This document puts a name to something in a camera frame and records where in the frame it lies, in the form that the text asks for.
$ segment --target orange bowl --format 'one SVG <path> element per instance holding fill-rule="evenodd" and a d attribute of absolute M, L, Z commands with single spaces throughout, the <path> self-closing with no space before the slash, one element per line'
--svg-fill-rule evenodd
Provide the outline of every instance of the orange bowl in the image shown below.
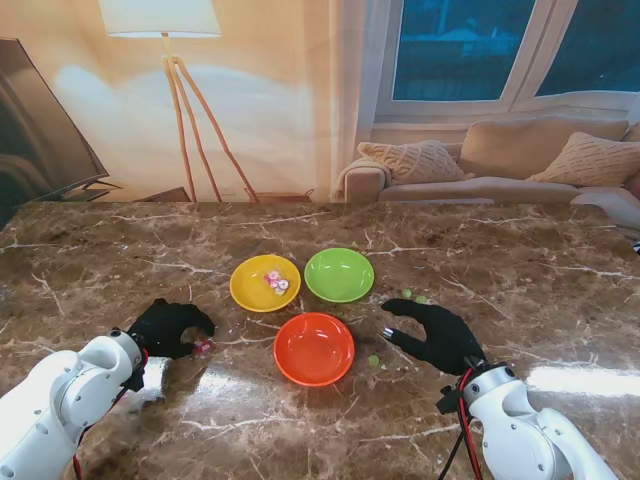
<path fill-rule="evenodd" d="M 324 387 L 340 379 L 355 356 L 353 337 L 337 318 L 303 313 L 285 323 L 273 344 L 273 356 L 289 380 Z"/>

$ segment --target white throw blanket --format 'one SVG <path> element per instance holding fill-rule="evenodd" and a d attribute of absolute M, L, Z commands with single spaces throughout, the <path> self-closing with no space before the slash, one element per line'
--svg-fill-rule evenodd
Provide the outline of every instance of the white throw blanket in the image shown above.
<path fill-rule="evenodd" d="M 378 170 L 381 170 L 384 173 L 384 177 L 386 179 L 385 186 L 389 187 L 393 185 L 393 182 L 391 180 L 391 170 L 389 170 L 384 165 L 379 164 L 378 162 L 374 162 L 370 158 L 361 158 L 359 160 L 356 160 L 351 165 L 347 166 L 342 172 L 340 172 L 340 175 L 338 176 L 337 189 L 333 194 L 335 201 L 340 202 L 344 200 L 345 178 L 347 177 L 347 173 L 349 173 L 351 170 L 355 170 L 356 168 L 376 168 Z"/>

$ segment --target table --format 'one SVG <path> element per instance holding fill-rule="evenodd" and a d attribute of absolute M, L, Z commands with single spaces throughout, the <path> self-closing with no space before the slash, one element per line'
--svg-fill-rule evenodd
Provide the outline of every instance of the table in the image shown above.
<path fill-rule="evenodd" d="M 361 301 L 303 287 L 256 314 L 230 298 L 248 257 L 277 253 L 302 270 L 337 246 L 376 270 Z M 405 288 L 465 318 L 532 404 L 565 413 L 620 478 L 640 472 L 640 263 L 597 209 L 34 204 L 0 234 L 0 272 L 0 393 L 48 352 L 127 328 L 156 297 L 193 302 L 218 325 L 212 355 L 152 359 L 145 389 L 92 429 L 79 452 L 88 479 L 436 478 L 458 427 L 435 403 L 454 378 L 379 336 L 420 334 L 379 308 Z M 302 311 L 353 333 L 353 368 L 333 386 L 300 387 L 273 362 L 278 327 Z M 471 478 L 463 451 L 447 478 Z"/>

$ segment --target lamp shade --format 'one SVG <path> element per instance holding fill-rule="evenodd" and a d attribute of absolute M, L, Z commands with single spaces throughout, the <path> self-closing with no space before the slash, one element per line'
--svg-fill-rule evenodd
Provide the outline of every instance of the lamp shade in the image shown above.
<path fill-rule="evenodd" d="M 218 37 L 211 0 L 100 0 L 109 35 L 117 37 Z"/>

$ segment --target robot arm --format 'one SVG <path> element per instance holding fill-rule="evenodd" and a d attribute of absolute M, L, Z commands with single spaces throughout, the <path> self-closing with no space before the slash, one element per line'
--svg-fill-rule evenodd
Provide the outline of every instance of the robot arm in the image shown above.
<path fill-rule="evenodd" d="M 464 386 L 464 403 L 484 426 L 484 458 L 497 480 L 560 480 L 572 472 L 575 480 L 616 480 L 566 417 L 551 409 L 534 410 L 526 385 L 509 368 L 489 365 L 461 317 L 439 305 L 400 298 L 388 300 L 382 309 L 413 317 L 427 334 L 426 340 L 420 340 L 385 328 L 384 338 L 441 372 L 461 377 L 455 390 L 442 390 L 444 397 L 438 402 L 438 409 L 443 414 L 458 410 L 459 386 Z M 474 376 L 467 382 L 471 365 Z"/>
<path fill-rule="evenodd" d="M 152 357 L 189 355 L 189 327 L 213 336 L 215 325 L 195 305 L 159 298 L 128 333 L 112 330 L 78 353 L 55 352 L 0 398 L 0 480 L 53 480 L 76 453 L 82 434 L 126 389 L 142 388 L 143 350 Z"/>
<path fill-rule="evenodd" d="M 119 330 L 40 361 L 0 399 L 0 479 L 59 478 L 82 432 L 111 409 L 141 362 L 136 342 Z"/>
<path fill-rule="evenodd" d="M 484 427 L 482 450 L 496 480 L 617 480 L 564 415 L 531 407 L 527 388 L 507 367 L 485 371 L 468 383 L 469 412 Z"/>

